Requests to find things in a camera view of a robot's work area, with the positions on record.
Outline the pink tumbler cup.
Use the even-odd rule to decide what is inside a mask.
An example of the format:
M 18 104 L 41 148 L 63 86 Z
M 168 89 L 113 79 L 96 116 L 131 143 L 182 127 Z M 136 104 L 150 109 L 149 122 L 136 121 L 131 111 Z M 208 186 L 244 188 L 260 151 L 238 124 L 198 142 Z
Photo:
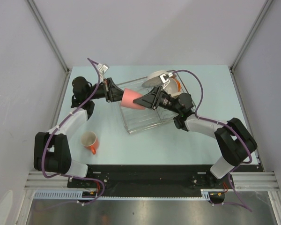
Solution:
M 134 90 L 125 88 L 123 96 L 122 96 L 122 100 L 120 102 L 120 106 L 125 107 L 125 108 L 136 109 L 136 110 L 144 110 L 145 109 L 144 106 L 141 106 L 139 104 L 135 104 L 133 102 L 135 99 L 138 99 L 142 96 L 143 96 L 142 94 L 140 94 L 140 93 L 138 93 Z

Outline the white deep plate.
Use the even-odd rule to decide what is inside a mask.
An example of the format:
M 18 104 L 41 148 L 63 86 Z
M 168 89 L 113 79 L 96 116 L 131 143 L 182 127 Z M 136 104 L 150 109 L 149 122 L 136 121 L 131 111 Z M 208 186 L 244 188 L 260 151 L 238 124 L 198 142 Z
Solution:
M 150 87 L 156 87 L 156 86 L 162 86 L 163 88 L 166 87 L 167 84 L 162 85 L 161 81 L 159 79 L 159 75 L 161 75 L 162 73 L 170 73 L 170 72 L 167 72 L 165 70 L 153 72 L 152 74 L 147 76 L 146 81 L 141 86 L 143 88 L 150 88 Z

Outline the orange white bowl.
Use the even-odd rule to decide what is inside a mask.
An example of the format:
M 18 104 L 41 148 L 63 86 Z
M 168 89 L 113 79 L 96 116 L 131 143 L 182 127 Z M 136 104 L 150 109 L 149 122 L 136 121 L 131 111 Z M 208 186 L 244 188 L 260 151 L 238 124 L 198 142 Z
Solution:
M 169 83 L 164 87 L 164 91 L 173 98 L 176 98 L 182 93 L 179 82 L 171 77 L 169 78 Z

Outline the orange mug with handle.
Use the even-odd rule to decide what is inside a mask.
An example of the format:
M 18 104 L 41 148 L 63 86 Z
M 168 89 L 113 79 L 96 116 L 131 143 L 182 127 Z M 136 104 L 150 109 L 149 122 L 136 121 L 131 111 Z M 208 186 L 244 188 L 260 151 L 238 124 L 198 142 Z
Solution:
M 93 155 L 99 148 L 99 140 L 94 132 L 85 132 L 80 138 L 81 144 L 84 148 L 90 150 Z

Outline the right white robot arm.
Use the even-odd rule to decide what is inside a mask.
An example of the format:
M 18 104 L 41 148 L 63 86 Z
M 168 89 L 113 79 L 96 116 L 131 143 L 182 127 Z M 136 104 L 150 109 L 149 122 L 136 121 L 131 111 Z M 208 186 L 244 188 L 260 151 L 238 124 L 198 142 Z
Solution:
M 177 113 L 174 124 L 177 129 L 192 131 L 214 138 L 219 146 L 222 156 L 211 166 L 207 175 L 207 184 L 212 188 L 218 188 L 224 181 L 223 177 L 249 159 L 258 145 L 242 121 L 232 118 L 228 121 L 218 121 L 198 116 L 192 108 L 192 96 L 181 93 L 177 97 L 154 87 L 148 94 L 136 98 L 133 103 L 148 109 L 155 110 L 158 107 Z

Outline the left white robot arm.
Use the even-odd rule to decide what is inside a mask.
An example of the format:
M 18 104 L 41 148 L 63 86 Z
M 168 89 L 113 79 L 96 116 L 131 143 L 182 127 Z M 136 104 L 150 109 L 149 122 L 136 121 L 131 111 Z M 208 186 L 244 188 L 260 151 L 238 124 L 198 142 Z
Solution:
M 111 78 L 92 85 L 79 76 L 72 81 L 73 95 L 70 113 L 60 124 L 47 132 L 38 132 L 34 141 L 34 168 L 54 176 L 63 174 L 78 177 L 83 187 L 90 187 L 94 175 L 88 172 L 88 165 L 72 159 L 69 140 L 76 131 L 90 119 L 94 111 L 94 100 L 104 98 L 107 102 L 121 101 L 124 94 Z

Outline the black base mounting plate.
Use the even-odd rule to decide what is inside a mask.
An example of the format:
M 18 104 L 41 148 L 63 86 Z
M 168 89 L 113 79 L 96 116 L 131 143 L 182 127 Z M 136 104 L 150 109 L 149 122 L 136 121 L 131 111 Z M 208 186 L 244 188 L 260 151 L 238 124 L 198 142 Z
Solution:
M 105 185 L 104 197 L 198 197 L 201 189 L 222 189 L 211 165 L 89 165 L 88 178 Z

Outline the aluminium frame rail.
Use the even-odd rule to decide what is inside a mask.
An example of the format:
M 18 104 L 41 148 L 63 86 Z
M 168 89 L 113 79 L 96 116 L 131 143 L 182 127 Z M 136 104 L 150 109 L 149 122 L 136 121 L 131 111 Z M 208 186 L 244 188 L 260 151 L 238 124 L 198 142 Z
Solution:
M 68 179 L 62 176 L 45 178 L 41 172 L 29 172 L 24 189 L 26 190 L 63 190 L 67 189 Z

